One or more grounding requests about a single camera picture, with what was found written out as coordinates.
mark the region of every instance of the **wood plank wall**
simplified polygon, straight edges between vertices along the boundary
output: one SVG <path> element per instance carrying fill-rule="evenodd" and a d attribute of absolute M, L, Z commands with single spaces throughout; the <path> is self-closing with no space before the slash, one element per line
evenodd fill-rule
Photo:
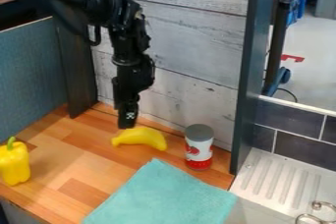
<path fill-rule="evenodd" d="M 138 0 L 152 37 L 155 85 L 141 94 L 142 116 L 177 130 L 204 123 L 230 150 L 248 0 Z M 99 100 L 112 103 L 113 49 L 106 30 L 92 48 Z"/>

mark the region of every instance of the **cloth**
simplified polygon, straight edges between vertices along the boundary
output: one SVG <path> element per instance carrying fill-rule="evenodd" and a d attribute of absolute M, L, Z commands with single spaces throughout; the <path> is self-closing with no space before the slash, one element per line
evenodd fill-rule
<path fill-rule="evenodd" d="M 153 159 L 84 224 L 223 224 L 236 196 Z"/>

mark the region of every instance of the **yellow bell pepper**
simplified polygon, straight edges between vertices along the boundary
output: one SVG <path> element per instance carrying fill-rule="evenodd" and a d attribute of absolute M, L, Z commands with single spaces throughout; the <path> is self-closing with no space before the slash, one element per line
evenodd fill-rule
<path fill-rule="evenodd" d="M 11 137 L 7 145 L 0 146 L 0 173 L 10 186 L 30 178 L 28 150 L 23 142 Z"/>

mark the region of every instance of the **black robotic arm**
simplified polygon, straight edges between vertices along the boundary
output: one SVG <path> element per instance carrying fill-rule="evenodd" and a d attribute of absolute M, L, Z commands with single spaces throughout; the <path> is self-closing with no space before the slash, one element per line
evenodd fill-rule
<path fill-rule="evenodd" d="M 145 16 L 140 5 L 133 0 L 60 0 L 81 9 L 88 24 L 95 27 L 95 41 L 100 43 L 100 27 L 108 28 L 114 48 L 113 63 L 117 66 L 117 77 L 112 79 L 114 107 L 118 110 L 118 126 L 121 129 L 135 125 L 140 100 L 139 93 L 154 82 L 155 65 L 144 54 L 149 47 L 150 37 L 145 30 Z"/>

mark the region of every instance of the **red and white can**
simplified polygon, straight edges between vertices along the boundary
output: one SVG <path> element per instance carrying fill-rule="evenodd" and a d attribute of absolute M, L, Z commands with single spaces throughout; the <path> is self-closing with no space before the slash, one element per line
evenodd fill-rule
<path fill-rule="evenodd" d="M 212 163 L 213 130 L 205 125 L 186 128 L 186 162 L 194 170 L 206 170 Z"/>

